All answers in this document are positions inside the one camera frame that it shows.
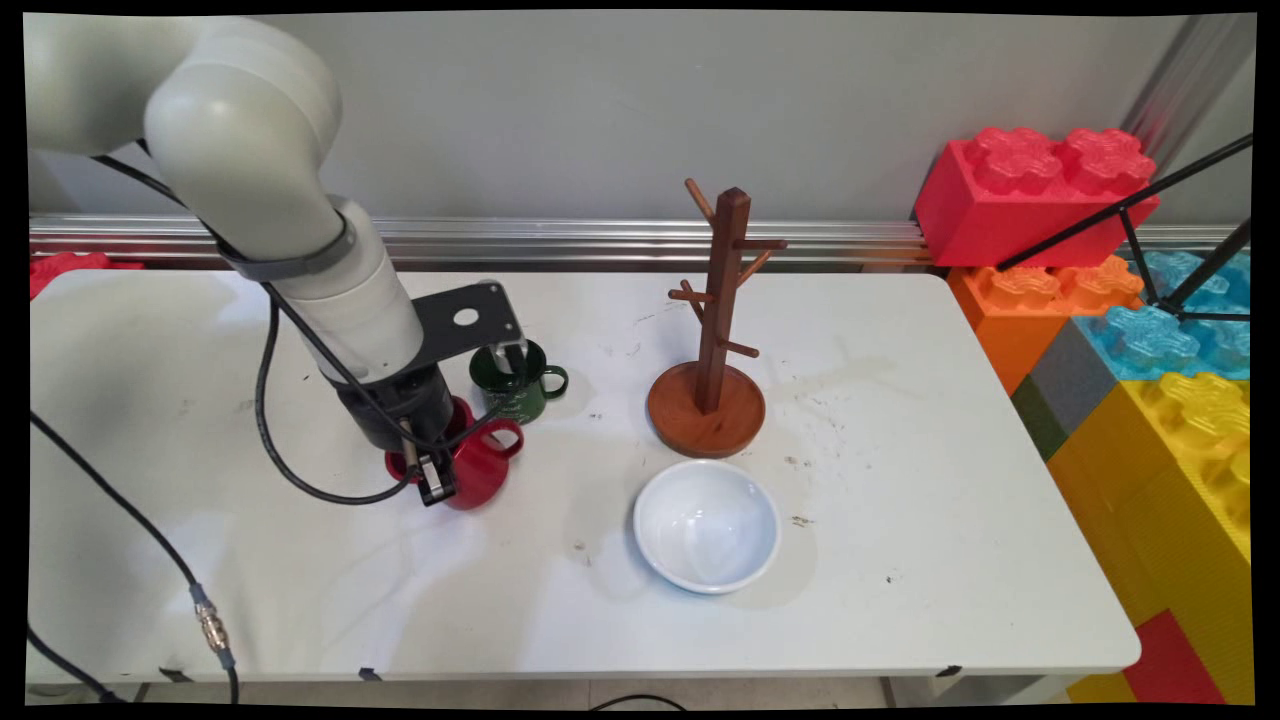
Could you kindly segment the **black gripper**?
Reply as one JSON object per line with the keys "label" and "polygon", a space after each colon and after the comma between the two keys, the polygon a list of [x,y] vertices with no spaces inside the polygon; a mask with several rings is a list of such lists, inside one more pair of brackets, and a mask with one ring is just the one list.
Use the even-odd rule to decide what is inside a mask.
{"label": "black gripper", "polygon": [[[381,451],[398,454],[404,438],[397,430],[402,420],[410,432],[438,443],[453,421],[454,405],[439,366],[428,364],[406,368],[383,380],[364,386],[365,391],[393,421],[387,421],[353,386],[337,380],[334,391],[365,438]],[[424,507],[444,503],[457,493],[457,475],[447,450],[417,451],[413,479]]]}

